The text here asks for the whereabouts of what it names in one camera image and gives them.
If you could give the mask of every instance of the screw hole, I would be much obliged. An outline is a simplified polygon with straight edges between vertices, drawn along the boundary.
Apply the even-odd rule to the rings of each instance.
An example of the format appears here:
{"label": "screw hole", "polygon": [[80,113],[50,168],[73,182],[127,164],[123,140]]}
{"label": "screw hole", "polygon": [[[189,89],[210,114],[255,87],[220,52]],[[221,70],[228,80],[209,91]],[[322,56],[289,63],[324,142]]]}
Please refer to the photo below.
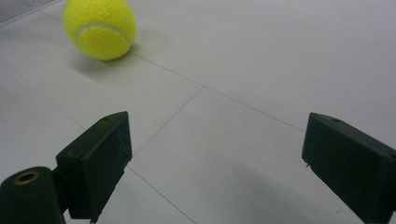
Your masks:
{"label": "screw hole", "polygon": [[35,181],[36,179],[38,179],[38,177],[40,176],[40,173],[37,171],[28,171],[25,172],[21,175],[18,175],[15,179],[14,179],[14,184],[15,185],[25,185],[25,184],[29,184],[33,181]]}

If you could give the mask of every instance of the floor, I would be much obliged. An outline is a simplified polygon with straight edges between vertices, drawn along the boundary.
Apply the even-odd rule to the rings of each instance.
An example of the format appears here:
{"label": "floor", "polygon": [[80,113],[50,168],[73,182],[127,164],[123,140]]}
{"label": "floor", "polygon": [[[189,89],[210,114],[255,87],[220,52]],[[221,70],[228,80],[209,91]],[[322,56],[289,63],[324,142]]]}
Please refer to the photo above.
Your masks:
{"label": "floor", "polygon": [[396,148],[394,1],[128,1],[113,62],[72,45],[64,0],[0,25],[0,180],[126,110],[134,158],[98,223],[361,223],[304,130],[317,112]]}

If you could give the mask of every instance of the tennis ball seam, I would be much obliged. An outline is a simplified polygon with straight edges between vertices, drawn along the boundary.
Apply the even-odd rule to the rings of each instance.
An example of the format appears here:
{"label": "tennis ball seam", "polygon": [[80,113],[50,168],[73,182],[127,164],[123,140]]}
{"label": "tennis ball seam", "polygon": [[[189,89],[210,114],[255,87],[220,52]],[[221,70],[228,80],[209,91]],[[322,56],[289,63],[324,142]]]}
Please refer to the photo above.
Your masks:
{"label": "tennis ball seam", "polygon": [[79,30],[77,31],[77,34],[76,34],[77,43],[78,43],[78,41],[79,41],[79,36],[80,36],[84,31],[86,31],[86,30],[88,30],[88,29],[90,29],[90,28],[92,28],[92,27],[101,27],[101,28],[106,28],[106,29],[112,30],[112,31],[114,31],[114,32],[116,32],[116,33],[122,35],[122,37],[124,37],[124,39],[125,39],[125,41],[128,43],[128,45],[129,45],[129,46],[132,46],[132,43],[131,43],[131,41],[129,40],[128,36],[127,36],[122,30],[120,30],[119,28],[117,28],[117,27],[115,27],[115,26],[112,26],[112,25],[109,25],[109,24],[105,24],[105,23],[90,23],[90,24],[86,24],[86,25],[84,25],[83,27],[79,28]]}

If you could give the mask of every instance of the tennis ball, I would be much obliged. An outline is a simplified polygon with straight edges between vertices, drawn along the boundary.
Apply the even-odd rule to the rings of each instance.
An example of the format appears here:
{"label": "tennis ball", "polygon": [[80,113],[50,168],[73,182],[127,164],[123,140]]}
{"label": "tennis ball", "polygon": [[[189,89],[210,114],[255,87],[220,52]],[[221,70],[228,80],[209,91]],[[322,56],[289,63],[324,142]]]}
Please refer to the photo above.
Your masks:
{"label": "tennis ball", "polygon": [[64,28],[78,49],[99,60],[128,52],[137,30],[134,12],[125,0],[69,0]]}

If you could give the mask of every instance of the yellow tennis ball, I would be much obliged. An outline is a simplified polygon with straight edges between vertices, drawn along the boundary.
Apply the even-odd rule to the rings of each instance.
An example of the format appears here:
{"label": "yellow tennis ball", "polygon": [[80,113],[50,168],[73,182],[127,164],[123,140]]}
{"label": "yellow tennis ball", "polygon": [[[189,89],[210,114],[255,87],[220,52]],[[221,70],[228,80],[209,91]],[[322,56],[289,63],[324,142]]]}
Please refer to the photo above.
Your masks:
{"label": "yellow tennis ball", "polygon": [[69,0],[64,28],[77,48],[99,60],[124,55],[137,32],[134,12],[125,0]]}

